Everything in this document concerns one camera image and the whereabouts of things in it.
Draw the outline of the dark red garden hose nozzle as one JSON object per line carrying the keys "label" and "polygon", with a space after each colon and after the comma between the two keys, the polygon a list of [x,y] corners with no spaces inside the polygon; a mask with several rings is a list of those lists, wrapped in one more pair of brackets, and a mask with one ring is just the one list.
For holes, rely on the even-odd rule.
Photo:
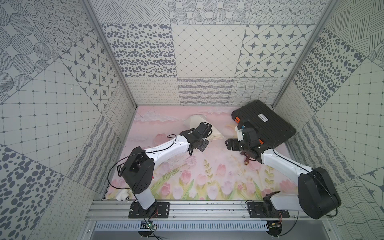
{"label": "dark red garden hose nozzle", "polygon": [[255,159],[252,159],[247,153],[245,152],[241,152],[241,155],[243,155],[245,157],[245,160],[244,160],[244,165],[249,165],[249,163],[251,161],[255,161]]}

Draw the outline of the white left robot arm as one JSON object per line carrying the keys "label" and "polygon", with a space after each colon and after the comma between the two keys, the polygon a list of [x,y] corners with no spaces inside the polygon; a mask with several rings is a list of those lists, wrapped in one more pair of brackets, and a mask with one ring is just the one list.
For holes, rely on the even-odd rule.
{"label": "white left robot arm", "polygon": [[156,167],[179,154],[188,153],[191,156],[195,149],[203,152],[212,132],[212,125],[202,122],[197,128],[182,131],[179,135],[170,135],[171,140],[159,146],[150,149],[134,148],[126,157],[126,162],[117,166],[118,175],[128,184],[145,213],[156,209],[157,201],[150,190]]}

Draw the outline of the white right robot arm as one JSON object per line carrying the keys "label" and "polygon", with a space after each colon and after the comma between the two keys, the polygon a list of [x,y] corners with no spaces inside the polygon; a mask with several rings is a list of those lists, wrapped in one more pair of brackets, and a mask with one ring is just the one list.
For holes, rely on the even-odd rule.
{"label": "white right robot arm", "polygon": [[317,220],[337,212],[342,200],[324,168],[311,168],[289,159],[259,138],[255,128],[236,127],[238,137],[227,139],[229,151],[240,152],[250,161],[257,161],[284,174],[297,187],[296,194],[275,191],[263,198],[263,211],[271,216],[278,211],[304,212]]}

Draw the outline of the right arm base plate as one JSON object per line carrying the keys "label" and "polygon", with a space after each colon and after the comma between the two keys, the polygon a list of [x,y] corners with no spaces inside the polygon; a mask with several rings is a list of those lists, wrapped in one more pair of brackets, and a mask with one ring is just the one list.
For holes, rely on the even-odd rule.
{"label": "right arm base plate", "polygon": [[288,211],[278,211],[274,207],[268,207],[262,202],[246,202],[246,209],[248,210],[251,219],[288,219],[290,217]]}

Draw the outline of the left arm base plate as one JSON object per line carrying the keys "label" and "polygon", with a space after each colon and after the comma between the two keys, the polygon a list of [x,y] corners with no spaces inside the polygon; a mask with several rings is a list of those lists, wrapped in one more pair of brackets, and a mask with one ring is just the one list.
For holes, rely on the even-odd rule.
{"label": "left arm base plate", "polygon": [[157,202],[144,210],[139,202],[131,204],[129,219],[167,219],[169,217],[170,202]]}

